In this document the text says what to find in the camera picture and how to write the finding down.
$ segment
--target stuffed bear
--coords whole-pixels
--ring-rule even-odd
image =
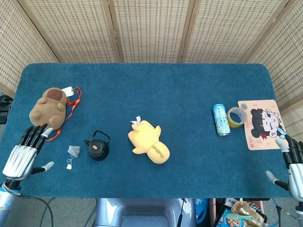
[[[67,102],[68,98],[61,89],[47,89],[29,113],[29,119],[35,126],[47,123],[46,129],[57,130],[64,123]]]

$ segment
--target blue felt tablecloth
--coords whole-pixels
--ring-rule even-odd
[[[278,150],[250,151],[243,127],[218,136],[212,107],[226,110],[239,100],[275,99],[268,70],[260,64],[69,64],[27,66],[21,77],[0,145],[2,169],[23,131],[29,112],[50,87],[79,86],[81,103],[46,142],[36,166],[54,161],[45,174],[22,183],[34,196],[66,197],[279,197],[288,196],[265,174],[286,180]],[[135,155],[129,121],[140,115],[160,125],[160,140],[170,149],[163,165]],[[95,130],[111,137],[109,156],[94,161],[84,140]],[[66,169],[69,145],[80,156]]]

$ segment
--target stuffed duck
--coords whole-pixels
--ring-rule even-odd
[[[139,155],[147,153],[147,156],[156,164],[162,164],[169,158],[169,149],[159,141],[161,134],[160,126],[154,128],[147,121],[132,122],[133,131],[128,133],[128,138],[135,146],[133,153]]]

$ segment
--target drink can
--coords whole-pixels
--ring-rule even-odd
[[[223,104],[217,104],[213,107],[214,121],[216,123],[219,136],[226,136],[231,133],[228,125],[225,107]]]

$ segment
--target mouse pad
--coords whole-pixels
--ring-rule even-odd
[[[250,150],[279,149],[275,139],[285,140],[285,128],[275,100],[239,101],[247,114],[244,123],[247,146]]]

